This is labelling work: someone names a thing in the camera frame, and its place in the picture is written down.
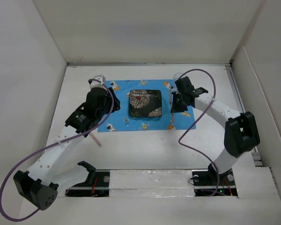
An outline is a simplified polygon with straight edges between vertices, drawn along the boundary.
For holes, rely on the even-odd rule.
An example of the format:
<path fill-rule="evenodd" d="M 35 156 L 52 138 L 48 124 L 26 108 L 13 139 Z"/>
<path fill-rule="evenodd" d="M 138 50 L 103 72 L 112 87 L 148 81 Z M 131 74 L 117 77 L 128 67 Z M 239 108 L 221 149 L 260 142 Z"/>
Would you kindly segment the pink handled knife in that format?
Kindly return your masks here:
<path fill-rule="evenodd" d="M 173 95 L 172 95 L 172 92 L 173 92 L 173 90 L 174 90 L 174 87 L 170 86 L 170 89 L 169 89 L 169 102 L 170 102 L 170 113 L 171 113 L 171 123 L 172 123 L 172 126 L 174 126 L 174 124 L 175 124 L 174 113 L 172 113 L 172 106 L 173 106 Z"/>

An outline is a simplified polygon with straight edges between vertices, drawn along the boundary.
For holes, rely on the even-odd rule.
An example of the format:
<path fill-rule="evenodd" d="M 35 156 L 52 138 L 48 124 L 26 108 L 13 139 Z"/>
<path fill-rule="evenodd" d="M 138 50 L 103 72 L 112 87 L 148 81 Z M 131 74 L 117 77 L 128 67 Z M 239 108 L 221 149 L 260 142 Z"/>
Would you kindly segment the blue space print cloth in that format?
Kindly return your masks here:
<path fill-rule="evenodd" d="M 98 132 L 112 131 L 144 131 L 144 130 L 184 130 L 195 121 L 192 107 L 185 112 L 174 113 L 175 124 L 172 126 L 169 89 L 176 86 L 174 80 L 114 80 L 106 81 L 120 100 L 120 110 L 113 112 L 106 122 L 98 128 Z M 162 116 L 159 118 L 136 118 L 128 112 L 129 93 L 131 90 L 160 90 L 162 93 Z"/>

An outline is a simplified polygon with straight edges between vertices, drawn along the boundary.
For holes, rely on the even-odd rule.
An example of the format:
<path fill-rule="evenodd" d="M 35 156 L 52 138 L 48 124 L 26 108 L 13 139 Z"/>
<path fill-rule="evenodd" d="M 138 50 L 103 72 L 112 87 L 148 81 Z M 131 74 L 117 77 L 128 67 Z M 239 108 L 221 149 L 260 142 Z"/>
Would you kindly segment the black floral square plate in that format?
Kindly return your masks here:
<path fill-rule="evenodd" d="M 162 116 L 162 93 L 160 90 L 131 90 L 128 112 L 136 118 L 159 118 Z"/>

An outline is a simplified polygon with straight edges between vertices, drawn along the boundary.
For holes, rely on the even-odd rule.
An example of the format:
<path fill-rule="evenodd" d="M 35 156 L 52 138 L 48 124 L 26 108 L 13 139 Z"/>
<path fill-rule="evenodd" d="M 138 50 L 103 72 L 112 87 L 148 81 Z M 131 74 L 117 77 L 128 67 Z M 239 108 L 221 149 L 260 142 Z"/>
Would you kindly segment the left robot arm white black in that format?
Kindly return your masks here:
<path fill-rule="evenodd" d="M 19 194 L 46 210 L 58 196 L 76 184 L 90 186 L 95 181 L 96 169 L 85 161 L 72 169 L 57 173 L 69 154 L 87 136 L 87 131 L 97 128 L 104 115 L 120 109 L 120 101 L 112 88 L 94 87 L 82 103 L 66 120 L 57 144 L 45 150 L 43 155 L 26 171 L 17 171 L 13 177 Z"/>

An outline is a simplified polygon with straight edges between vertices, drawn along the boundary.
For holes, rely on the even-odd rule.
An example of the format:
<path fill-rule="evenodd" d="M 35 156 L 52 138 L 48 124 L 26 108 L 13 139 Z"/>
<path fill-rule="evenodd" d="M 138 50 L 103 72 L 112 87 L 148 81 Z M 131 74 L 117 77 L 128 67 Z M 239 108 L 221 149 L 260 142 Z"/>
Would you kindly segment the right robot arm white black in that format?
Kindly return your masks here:
<path fill-rule="evenodd" d="M 211 164 L 207 179 L 217 185 L 224 173 L 232 168 L 238 158 L 260 144 L 255 117 L 251 112 L 239 112 L 216 100 L 202 87 L 195 88 L 188 77 L 175 81 L 172 112 L 180 113 L 191 106 L 218 122 L 224 128 L 224 149 Z"/>

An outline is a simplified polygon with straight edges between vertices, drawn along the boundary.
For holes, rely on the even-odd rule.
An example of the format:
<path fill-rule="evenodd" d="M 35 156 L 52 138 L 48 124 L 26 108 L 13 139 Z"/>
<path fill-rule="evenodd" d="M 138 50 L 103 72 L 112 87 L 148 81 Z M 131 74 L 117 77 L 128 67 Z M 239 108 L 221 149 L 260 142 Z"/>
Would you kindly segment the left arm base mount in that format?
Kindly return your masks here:
<path fill-rule="evenodd" d="M 110 170 L 97 170 L 91 164 L 81 161 L 79 166 L 88 171 L 83 182 L 78 182 L 65 192 L 67 197 L 109 197 Z"/>

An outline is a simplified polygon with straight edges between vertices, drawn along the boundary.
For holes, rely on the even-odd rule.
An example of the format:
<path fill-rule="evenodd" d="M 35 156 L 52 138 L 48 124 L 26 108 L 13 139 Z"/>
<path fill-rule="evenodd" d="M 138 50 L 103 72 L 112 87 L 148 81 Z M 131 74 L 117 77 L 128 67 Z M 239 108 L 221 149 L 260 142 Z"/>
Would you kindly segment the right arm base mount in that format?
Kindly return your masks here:
<path fill-rule="evenodd" d="M 207 170 L 194 170 L 188 183 L 193 186 L 195 196 L 209 196 L 216 187 L 214 196 L 238 196 L 232 170 L 220 175 L 219 184 L 216 175 L 210 175 Z"/>

